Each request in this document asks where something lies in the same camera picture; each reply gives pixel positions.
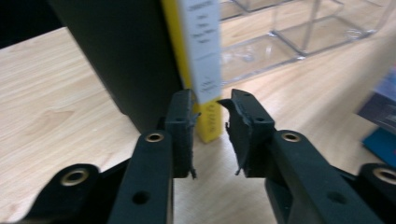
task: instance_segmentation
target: yellow book spine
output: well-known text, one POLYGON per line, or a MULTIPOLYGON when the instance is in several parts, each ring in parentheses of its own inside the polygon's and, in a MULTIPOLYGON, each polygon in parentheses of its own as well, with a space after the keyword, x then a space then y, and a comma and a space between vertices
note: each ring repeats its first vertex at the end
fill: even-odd
POLYGON ((211 4, 218 2, 211 0, 211 4, 204 6, 197 0, 162 0, 162 4, 183 86, 194 91, 196 104, 193 112, 201 113, 196 131, 208 143, 222 133, 221 107, 217 103, 221 94, 219 59, 216 56, 219 50, 213 48, 219 48, 219 43, 216 45, 218 37, 213 35, 219 31, 219 18, 209 16, 214 14, 213 10, 205 12, 208 7, 216 7, 211 4), (203 28, 194 30, 193 27, 197 26, 203 28))

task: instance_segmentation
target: light wood surface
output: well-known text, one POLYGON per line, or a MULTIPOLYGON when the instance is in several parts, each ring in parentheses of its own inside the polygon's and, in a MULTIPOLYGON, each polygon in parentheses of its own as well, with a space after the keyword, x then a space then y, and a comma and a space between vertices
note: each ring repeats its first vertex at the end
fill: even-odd
MULTIPOLYGON (((223 44, 259 35, 259 16, 244 18, 244 28, 224 23, 223 44)), ((232 88, 253 93, 279 130, 303 133, 356 174, 379 160, 360 143, 375 126, 355 112, 395 61, 394 12, 370 38, 226 86, 223 97, 232 88)), ((0 222, 23 217, 65 166, 104 171, 132 155, 137 137, 66 29, 0 50, 0 222)), ((234 175, 227 134, 206 145, 196 137, 194 164, 198 179, 175 180, 175 223, 276 223, 263 179, 234 175)))

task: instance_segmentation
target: wood grain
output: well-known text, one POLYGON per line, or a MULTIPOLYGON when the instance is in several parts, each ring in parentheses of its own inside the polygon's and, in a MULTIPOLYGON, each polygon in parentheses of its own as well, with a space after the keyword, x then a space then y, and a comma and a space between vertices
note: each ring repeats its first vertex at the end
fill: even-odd
MULTIPOLYGON (((256 16, 243 19, 245 29, 224 24, 223 43, 254 36, 256 16)), ((226 86, 223 97, 232 88, 253 93, 279 130, 303 133, 331 164, 356 174, 379 162, 360 143, 375 126, 355 112, 396 61, 395 24, 394 12, 370 38, 226 86)), ((66 29, 0 50, 0 129, 0 222, 23 217, 65 166, 106 170, 131 156, 138 137, 66 29)), ((276 223, 263 180, 234 175, 226 134, 210 144, 195 138, 194 163, 197 180, 175 181, 175 223, 276 223)))

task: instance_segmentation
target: transparent acrylic box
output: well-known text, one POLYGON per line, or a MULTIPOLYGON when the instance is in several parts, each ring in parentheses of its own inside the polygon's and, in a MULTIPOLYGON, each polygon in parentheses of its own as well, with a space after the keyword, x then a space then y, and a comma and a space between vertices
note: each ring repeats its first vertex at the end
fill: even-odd
POLYGON ((396 0, 265 2, 273 6, 263 9, 268 13, 266 18, 272 20, 271 27, 262 31, 265 35, 223 50, 224 83, 368 37, 381 28, 396 5, 396 0))

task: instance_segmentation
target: screw hole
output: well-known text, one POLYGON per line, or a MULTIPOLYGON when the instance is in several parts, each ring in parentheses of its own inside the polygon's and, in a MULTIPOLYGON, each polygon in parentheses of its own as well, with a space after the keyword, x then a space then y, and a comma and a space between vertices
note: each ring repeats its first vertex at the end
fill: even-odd
POLYGON ((332 201, 332 203, 340 203, 340 204, 347 204, 347 198, 335 191, 331 191, 327 193, 327 198, 332 201))
POLYGON ((396 172, 386 168, 379 167, 374 169, 373 173, 378 179, 387 182, 391 185, 396 185, 396 172))
POLYGON ((146 137, 148 142, 160 142, 163 140, 163 135, 160 133, 151 133, 146 137))
POLYGON ((147 191, 138 191, 136 194, 134 194, 134 197, 132 197, 132 202, 135 204, 145 204, 149 201, 149 193, 147 191))
POLYGON ((75 186, 84 182, 89 176, 89 172, 86 169, 78 168, 70 171, 61 179, 61 184, 66 187, 75 186))
POLYGON ((282 138, 288 142, 300 142, 301 138, 295 133, 283 133, 282 138))

